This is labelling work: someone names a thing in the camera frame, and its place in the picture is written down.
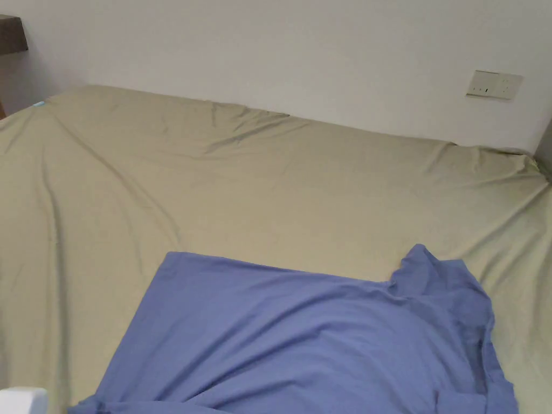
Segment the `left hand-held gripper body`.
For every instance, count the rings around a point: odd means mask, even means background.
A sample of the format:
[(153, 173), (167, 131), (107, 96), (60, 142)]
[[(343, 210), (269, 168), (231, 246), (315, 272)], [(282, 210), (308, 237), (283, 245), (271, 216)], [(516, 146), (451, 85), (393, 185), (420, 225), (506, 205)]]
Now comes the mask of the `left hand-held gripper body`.
[(47, 413), (48, 392), (41, 387), (9, 386), (1, 378), (1, 413)]

